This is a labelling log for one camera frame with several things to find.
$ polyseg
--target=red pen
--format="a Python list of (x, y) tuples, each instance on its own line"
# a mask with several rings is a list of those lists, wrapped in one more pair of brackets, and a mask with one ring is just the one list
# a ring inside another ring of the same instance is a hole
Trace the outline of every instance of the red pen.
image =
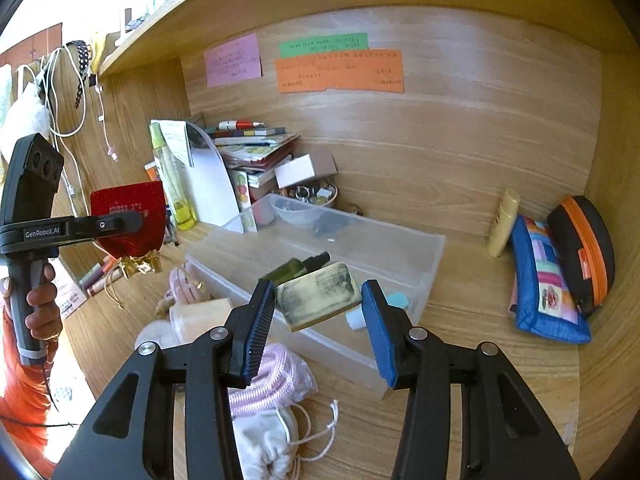
[(252, 128), (264, 128), (264, 123), (252, 123), (251, 121), (222, 121), (218, 125), (219, 130), (251, 130)]

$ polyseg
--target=soap bar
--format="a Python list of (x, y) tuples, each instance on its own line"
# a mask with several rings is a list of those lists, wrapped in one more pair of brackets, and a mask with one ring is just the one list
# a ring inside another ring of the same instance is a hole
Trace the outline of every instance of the soap bar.
[(337, 316), (362, 302), (348, 267), (336, 263), (276, 288), (276, 306), (291, 332)]

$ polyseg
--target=yellow bottle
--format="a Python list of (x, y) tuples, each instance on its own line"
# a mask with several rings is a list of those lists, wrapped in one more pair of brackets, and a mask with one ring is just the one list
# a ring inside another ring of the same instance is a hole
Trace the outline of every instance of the yellow bottle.
[(169, 201), (171, 214), (174, 216), (178, 229), (187, 231), (196, 225), (196, 221), (180, 186), (180, 176), (175, 169), (174, 156), (162, 136), (160, 124), (150, 124), (149, 130), (151, 131), (151, 144), (154, 148), (156, 166), (158, 173), (160, 173), (164, 193)]
[(513, 224), (518, 216), (519, 206), (520, 195), (508, 187), (504, 191), (498, 214), (491, 228), (491, 234), (489, 234), (489, 238), (486, 241), (486, 250), (492, 258), (500, 256), (507, 245)]

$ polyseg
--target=book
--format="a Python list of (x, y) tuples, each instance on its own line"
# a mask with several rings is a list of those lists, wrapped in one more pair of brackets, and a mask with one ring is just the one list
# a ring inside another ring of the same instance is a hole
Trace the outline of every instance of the book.
[(247, 160), (233, 160), (228, 158), (225, 161), (225, 164), (230, 169), (235, 169), (239, 167), (243, 167), (245, 169), (253, 169), (253, 170), (270, 170), (278, 161), (282, 160), (282, 158), (286, 155), (293, 153), (293, 144), (289, 143), (285, 146), (279, 147), (274, 153), (271, 153), (267, 158), (263, 160), (257, 161), (247, 161)]
[(213, 139), (216, 146), (232, 146), (242, 144), (243, 146), (272, 146), (274, 144), (284, 144), (287, 137), (292, 134), (276, 135), (271, 137), (220, 137)]
[(236, 194), (238, 209), (242, 213), (240, 216), (242, 230), (245, 233), (256, 233), (258, 229), (255, 224), (254, 213), (250, 209), (251, 196), (249, 195), (249, 187), (247, 186), (246, 172), (241, 170), (228, 170), (228, 173)]
[(233, 164), (234, 168), (245, 165), (251, 168), (265, 168), (266, 162), (263, 161), (297, 138), (298, 134), (292, 134), (287, 136), (287, 139), (283, 143), (274, 144), (273, 146), (244, 146), (242, 144), (236, 144), (231, 146), (220, 146), (218, 151), (220, 152), (220, 155), (222, 155), (222, 158), (225, 159), (225, 162)]
[(275, 178), (272, 178), (268, 182), (262, 184), (260, 187), (249, 186), (249, 197), (251, 197), (251, 203), (258, 202), (263, 196), (269, 193), (278, 192), (278, 183)]
[(293, 160), (293, 156), (291, 154), (283, 156), (278, 162), (276, 162), (271, 168), (267, 170), (259, 170), (257, 168), (239, 169), (243, 170), (246, 173), (247, 183), (249, 184), (249, 187), (258, 188), (276, 177), (276, 166), (284, 164), (285, 162), (289, 162), (290, 160)]
[(283, 135), (287, 131), (284, 126), (276, 128), (256, 128), (254, 130), (210, 130), (207, 133), (213, 139), (226, 139), (227, 137), (267, 137), (272, 135)]

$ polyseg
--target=white plush toy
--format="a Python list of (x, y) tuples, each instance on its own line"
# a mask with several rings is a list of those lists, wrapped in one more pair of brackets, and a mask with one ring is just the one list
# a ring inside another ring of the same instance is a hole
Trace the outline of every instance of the white plush toy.
[(0, 130), (0, 152), (9, 162), (15, 143), (31, 134), (41, 134), (49, 139), (49, 111), (38, 95), (38, 87), (27, 83), (24, 92), (9, 108), (2, 130)]

